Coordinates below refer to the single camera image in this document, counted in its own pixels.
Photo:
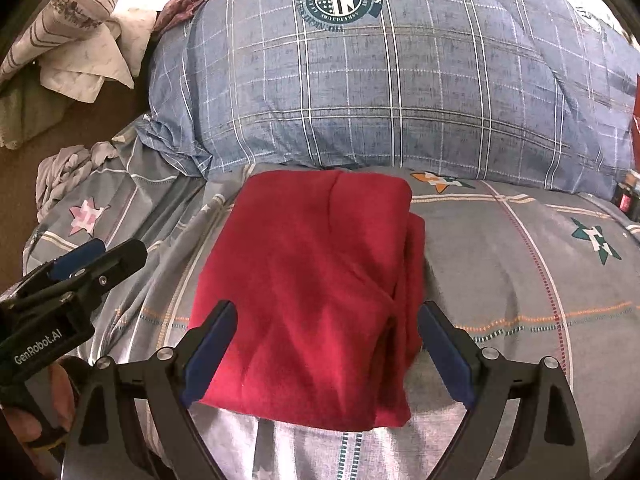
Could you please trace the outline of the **person's left hand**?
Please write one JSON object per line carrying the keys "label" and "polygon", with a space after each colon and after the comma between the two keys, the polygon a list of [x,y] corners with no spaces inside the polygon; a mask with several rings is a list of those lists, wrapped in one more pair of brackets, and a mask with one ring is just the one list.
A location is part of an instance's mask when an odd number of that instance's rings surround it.
{"label": "person's left hand", "polygon": [[51,428],[70,430],[76,412],[75,393],[59,362],[28,381],[1,387],[1,409],[21,443],[35,442]]}

